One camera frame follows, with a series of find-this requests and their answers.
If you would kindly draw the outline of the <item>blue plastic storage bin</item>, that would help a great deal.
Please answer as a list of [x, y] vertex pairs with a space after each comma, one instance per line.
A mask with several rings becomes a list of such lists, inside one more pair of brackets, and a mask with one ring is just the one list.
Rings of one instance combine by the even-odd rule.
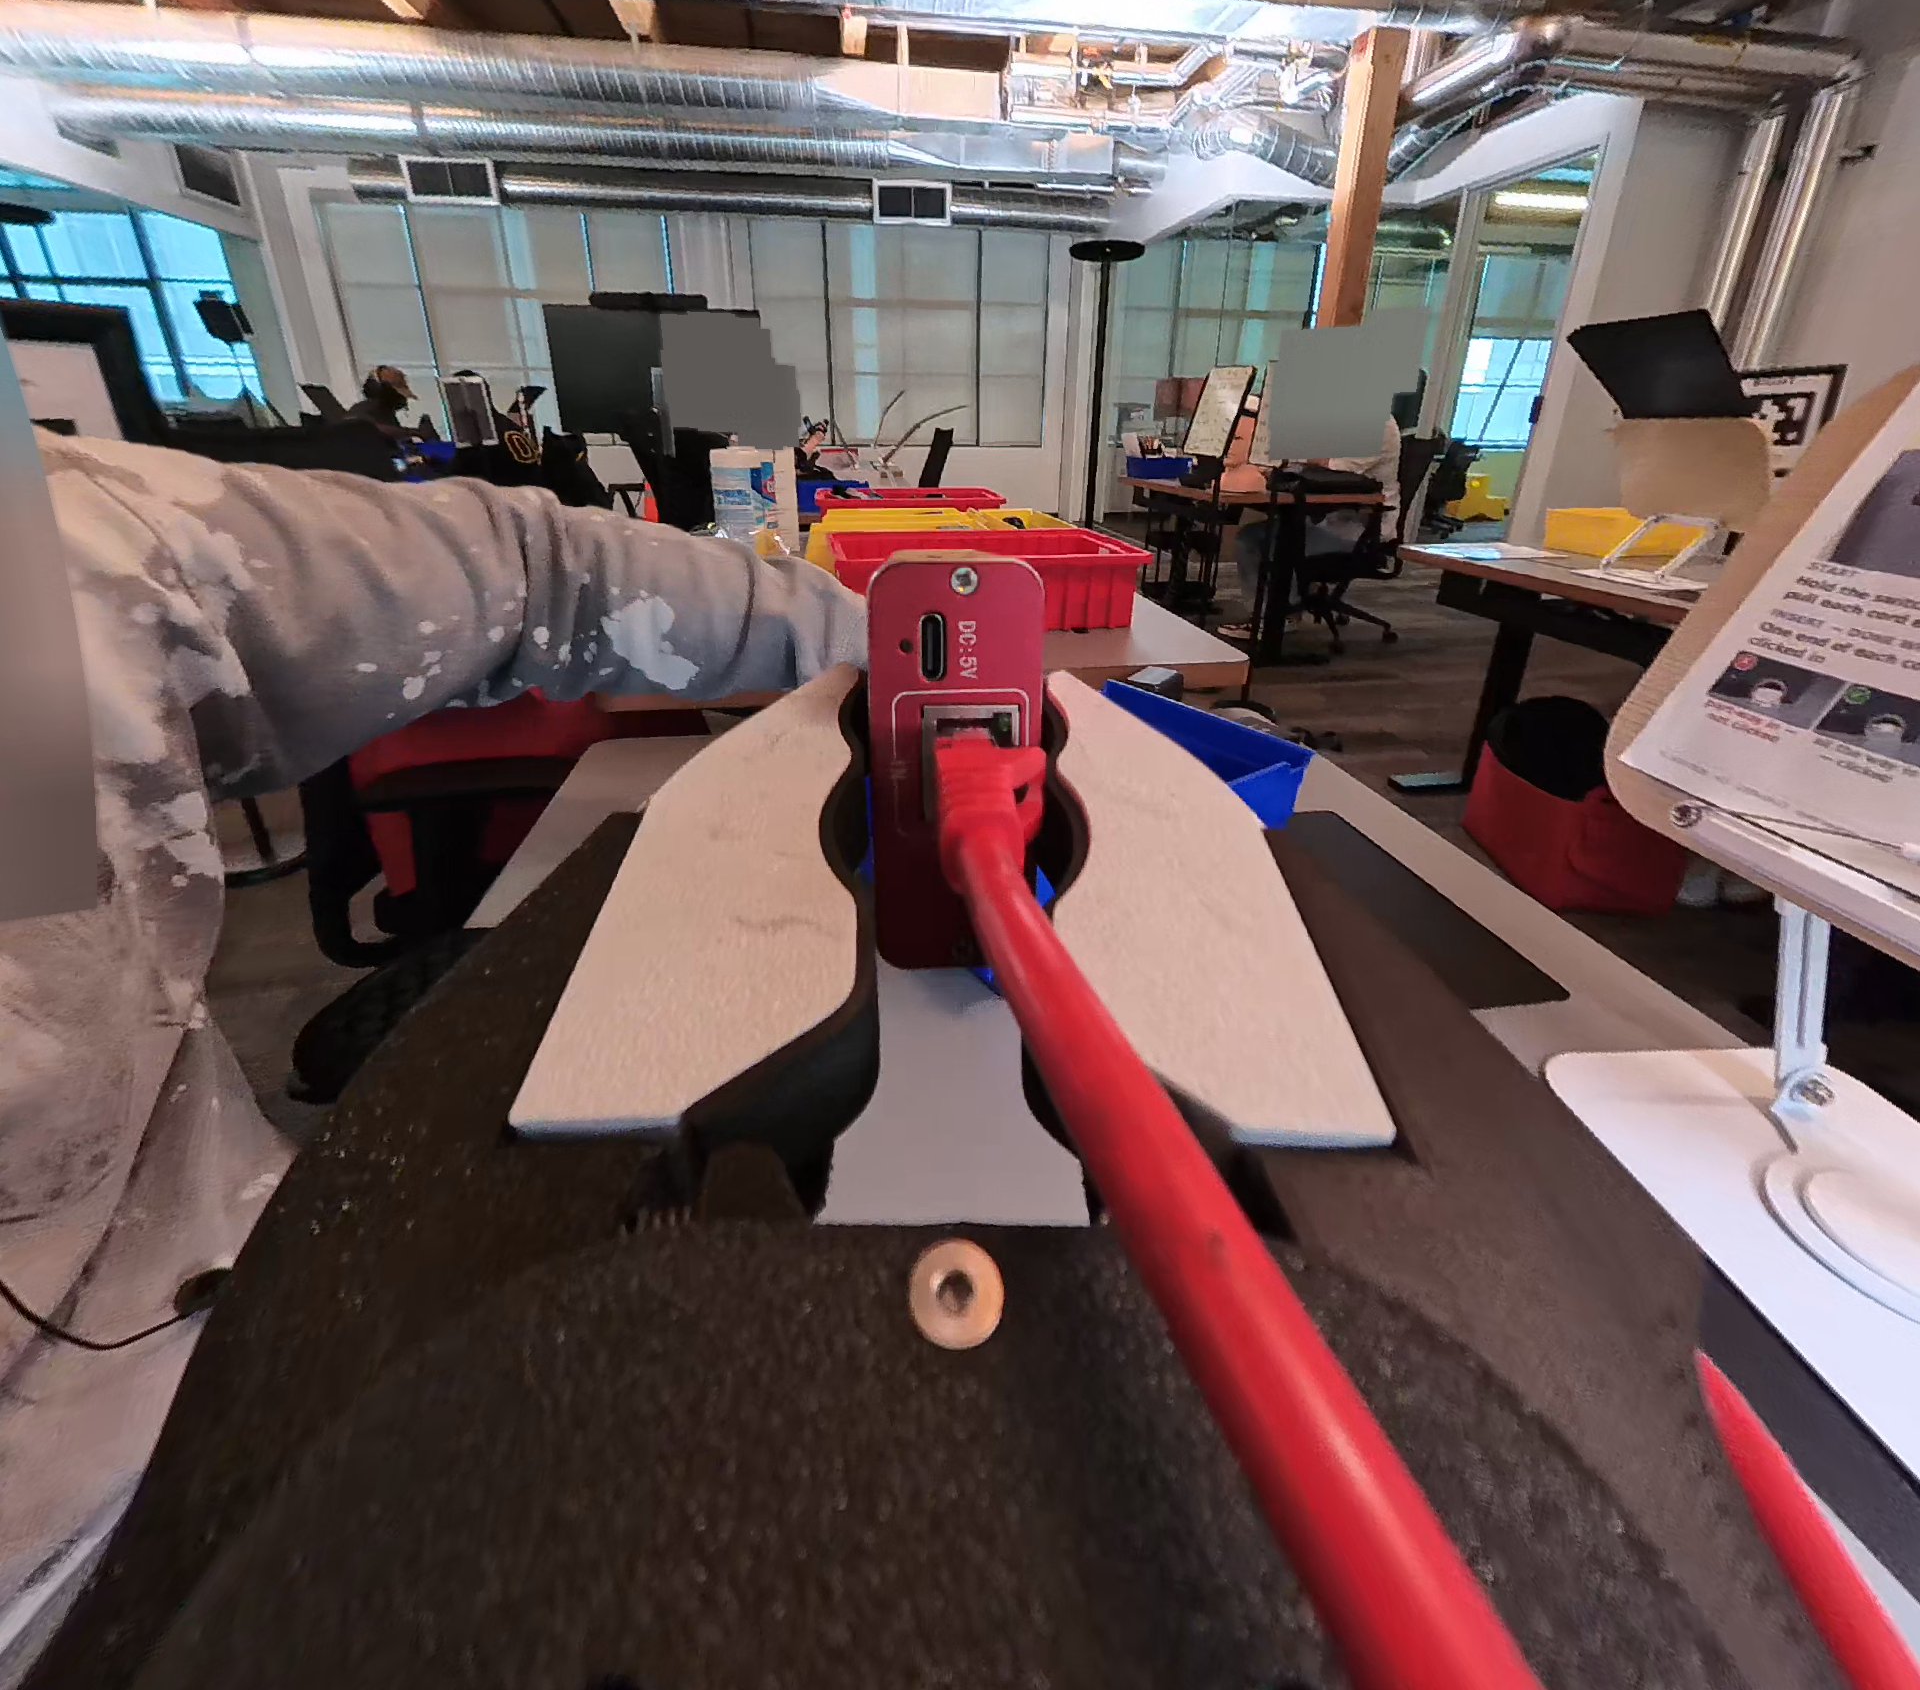
[[[1281, 739], [1268, 719], [1242, 724], [1143, 680], [1113, 679], [1100, 697], [1209, 769], [1260, 828], [1277, 830], [1292, 814], [1311, 752]], [[884, 668], [869, 685], [865, 726], [877, 948], [903, 968], [978, 966], [967, 910], [943, 869], [935, 747], [967, 728], [1001, 749], [1042, 744], [1045, 683], [991, 687], [960, 663], [943, 679]]]

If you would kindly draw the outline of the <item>red floor bag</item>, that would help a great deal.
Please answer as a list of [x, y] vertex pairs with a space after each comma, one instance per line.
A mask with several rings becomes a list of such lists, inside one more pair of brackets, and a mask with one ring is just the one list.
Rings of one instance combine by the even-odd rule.
[[1524, 697], [1488, 724], [1460, 826], [1555, 913], [1660, 916], [1689, 854], [1635, 820], [1607, 783], [1611, 722], [1562, 694]]

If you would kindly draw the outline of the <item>yellow storage bin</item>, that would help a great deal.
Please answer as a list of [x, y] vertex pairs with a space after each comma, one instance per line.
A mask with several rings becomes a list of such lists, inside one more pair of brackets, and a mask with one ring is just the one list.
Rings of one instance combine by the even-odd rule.
[[1022, 507], [959, 507], [959, 504], [850, 504], [833, 507], [807, 528], [805, 558], [808, 565], [830, 570], [834, 549], [830, 539], [847, 532], [948, 532], [948, 530], [1051, 530], [1072, 528], [1067, 519]]

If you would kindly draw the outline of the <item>printed instruction sheet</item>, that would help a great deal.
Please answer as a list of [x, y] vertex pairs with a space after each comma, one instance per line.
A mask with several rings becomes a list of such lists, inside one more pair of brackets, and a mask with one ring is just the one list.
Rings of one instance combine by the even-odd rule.
[[1916, 894], [1918, 404], [1885, 427], [1682, 654], [1623, 765], [1682, 800]]

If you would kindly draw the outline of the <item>black office chair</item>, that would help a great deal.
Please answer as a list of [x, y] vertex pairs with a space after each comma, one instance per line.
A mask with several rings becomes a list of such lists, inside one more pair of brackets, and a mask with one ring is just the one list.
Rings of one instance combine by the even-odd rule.
[[1385, 645], [1397, 641], [1397, 630], [1385, 618], [1352, 608], [1350, 591], [1361, 581], [1390, 581], [1401, 572], [1405, 502], [1411, 497], [1405, 489], [1406, 441], [1409, 433], [1390, 415], [1374, 457], [1340, 454], [1307, 462], [1311, 483], [1318, 483], [1315, 475], [1365, 478], [1380, 497], [1378, 509], [1343, 504], [1315, 512], [1305, 528], [1300, 610], [1329, 633], [1332, 657], [1343, 654], [1343, 633], [1355, 623], [1378, 628]]

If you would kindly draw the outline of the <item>instruction sheet on board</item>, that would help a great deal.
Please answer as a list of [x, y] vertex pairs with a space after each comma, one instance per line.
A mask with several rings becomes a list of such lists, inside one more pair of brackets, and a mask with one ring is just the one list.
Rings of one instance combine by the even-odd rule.
[[[1885, 429], [1891, 413], [1916, 389], [1916, 370], [1885, 383], [1858, 404], [1846, 408], [1814, 443], [1807, 461], [1789, 477], [1757, 522], [1743, 534], [1759, 532], [1762, 549], [1773, 553], [1785, 534], [1835, 487], [1839, 475], [1863, 447]], [[1715, 599], [1717, 583], [1726, 575], [1739, 549], [1694, 604], [1691, 617], [1672, 633], [1667, 648], [1623, 707], [1609, 736], [1604, 772], [1621, 808], [1684, 851], [1764, 886], [1789, 904], [1811, 910], [1839, 930], [1906, 964], [1918, 963], [1918, 863], [1916, 892], [1860, 873], [1848, 863], [1789, 843], [1741, 817], [1704, 808], [1676, 790], [1657, 784], [1623, 763], [1626, 743], [1646, 724], [1678, 679], [1682, 657], [1703, 646], [1708, 630], [1722, 623], [1735, 600], [1747, 592], [1754, 575], [1739, 570], [1729, 579], [1729, 594]]]

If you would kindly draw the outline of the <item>small checkered marker sign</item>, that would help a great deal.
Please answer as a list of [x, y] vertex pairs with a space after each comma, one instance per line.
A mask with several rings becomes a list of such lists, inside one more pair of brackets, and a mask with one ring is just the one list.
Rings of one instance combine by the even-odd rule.
[[1766, 431], [1774, 480], [1789, 478], [1841, 406], [1848, 370], [1835, 365], [1774, 365], [1739, 370], [1750, 418]]

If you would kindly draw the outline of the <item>black monitor on stand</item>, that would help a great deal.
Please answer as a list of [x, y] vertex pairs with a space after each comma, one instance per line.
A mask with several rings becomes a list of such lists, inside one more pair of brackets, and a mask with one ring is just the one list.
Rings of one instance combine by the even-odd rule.
[[661, 431], [741, 425], [773, 343], [753, 310], [704, 294], [594, 293], [540, 306], [550, 396], [564, 431], [654, 441]]

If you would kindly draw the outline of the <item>red metal ethernet switch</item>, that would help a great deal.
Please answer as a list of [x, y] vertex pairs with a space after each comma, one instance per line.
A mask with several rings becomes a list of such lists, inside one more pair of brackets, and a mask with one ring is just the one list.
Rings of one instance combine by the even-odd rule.
[[878, 957], [984, 968], [943, 863], [940, 751], [1045, 736], [1045, 581], [1022, 558], [901, 551], [869, 591], [869, 813]]

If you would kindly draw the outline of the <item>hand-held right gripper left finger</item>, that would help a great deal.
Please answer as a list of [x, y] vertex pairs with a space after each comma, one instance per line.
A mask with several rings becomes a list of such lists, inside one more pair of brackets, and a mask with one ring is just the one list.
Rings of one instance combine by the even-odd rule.
[[822, 817], [856, 683], [827, 671], [650, 797], [511, 1106], [519, 1137], [682, 1131], [855, 996], [856, 894]]

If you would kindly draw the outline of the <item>small yellow plastic bin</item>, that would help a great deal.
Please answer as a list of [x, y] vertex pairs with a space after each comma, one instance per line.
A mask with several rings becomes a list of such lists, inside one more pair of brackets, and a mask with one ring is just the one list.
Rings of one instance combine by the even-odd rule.
[[1693, 521], [1646, 524], [1625, 507], [1556, 507], [1544, 516], [1541, 549], [1578, 558], [1652, 562], [1694, 549], [1703, 530]]

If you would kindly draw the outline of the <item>tilted white sheet board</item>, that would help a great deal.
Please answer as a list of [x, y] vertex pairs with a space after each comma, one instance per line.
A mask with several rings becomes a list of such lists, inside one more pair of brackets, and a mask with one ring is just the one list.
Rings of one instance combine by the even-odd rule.
[[1224, 462], [1252, 394], [1258, 366], [1217, 365], [1200, 383], [1181, 441], [1189, 461]]

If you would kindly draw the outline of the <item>wipes container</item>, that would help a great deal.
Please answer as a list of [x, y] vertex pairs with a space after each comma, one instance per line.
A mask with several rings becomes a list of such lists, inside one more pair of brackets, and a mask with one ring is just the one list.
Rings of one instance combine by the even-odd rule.
[[728, 444], [708, 454], [713, 524], [723, 536], [755, 551], [798, 554], [798, 458], [793, 447], [763, 450]]

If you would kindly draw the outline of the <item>white stand base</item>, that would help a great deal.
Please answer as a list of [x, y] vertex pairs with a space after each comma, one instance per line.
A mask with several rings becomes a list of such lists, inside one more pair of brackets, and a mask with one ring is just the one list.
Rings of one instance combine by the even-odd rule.
[[1770, 1051], [1566, 1053], [1549, 1087], [1916, 1480], [1916, 1122], [1831, 1066], [1831, 955], [1780, 903]]

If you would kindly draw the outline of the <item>framed checkered marker sign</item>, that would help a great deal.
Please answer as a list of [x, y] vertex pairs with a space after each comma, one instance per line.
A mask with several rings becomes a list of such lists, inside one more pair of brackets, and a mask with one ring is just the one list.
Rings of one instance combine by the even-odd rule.
[[4, 298], [3, 329], [39, 427], [97, 441], [173, 443], [129, 310]]

